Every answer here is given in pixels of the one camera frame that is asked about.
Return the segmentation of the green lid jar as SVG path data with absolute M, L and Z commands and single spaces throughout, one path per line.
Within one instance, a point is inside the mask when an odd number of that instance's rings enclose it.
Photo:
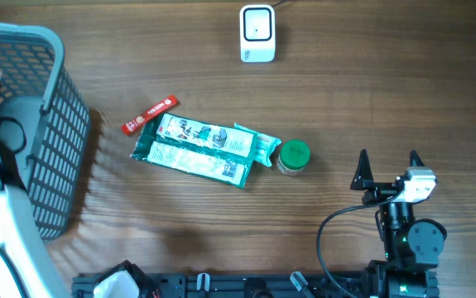
M 310 162 L 310 148 L 302 140 L 292 139 L 283 144 L 277 167 L 284 175 L 299 175 Z

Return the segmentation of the teal wet wipes pack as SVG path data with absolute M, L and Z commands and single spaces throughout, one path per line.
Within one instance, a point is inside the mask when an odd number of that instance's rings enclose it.
M 254 133 L 256 135 L 257 140 L 255 145 L 254 161 L 266 167 L 272 167 L 271 155 L 276 150 L 276 147 L 281 145 L 281 139 L 254 131 L 238 123 L 235 123 L 234 127 L 245 132 Z

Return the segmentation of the green sponge pack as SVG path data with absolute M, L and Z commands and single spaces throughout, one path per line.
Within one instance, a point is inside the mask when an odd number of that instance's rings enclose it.
M 243 188 L 257 134 L 164 113 L 149 122 L 131 158 Z

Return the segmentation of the red coffee stick sachet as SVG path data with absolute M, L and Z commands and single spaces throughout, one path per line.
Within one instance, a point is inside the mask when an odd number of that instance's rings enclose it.
M 165 99 L 151 106 L 139 116 L 136 116 L 132 120 L 124 123 L 121 126 L 121 130 L 125 135 L 131 136 L 146 123 L 149 123 L 160 114 L 174 108 L 175 106 L 178 106 L 179 104 L 180 101 L 175 95 L 169 95 Z

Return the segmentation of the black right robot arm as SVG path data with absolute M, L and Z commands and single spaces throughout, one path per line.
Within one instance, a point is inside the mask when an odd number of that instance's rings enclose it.
M 433 219 L 417 219 L 413 206 L 429 199 L 437 185 L 434 171 L 416 151 L 410 165 L 391 183 L 373 179 L 368 153 L 361 150 L 351 190 L 362 190 L 364 207 L 377 207 L 375 221 L 385 259 L 363 270 L 363 297 L 438 298 L 436 272 L 447 231 Z

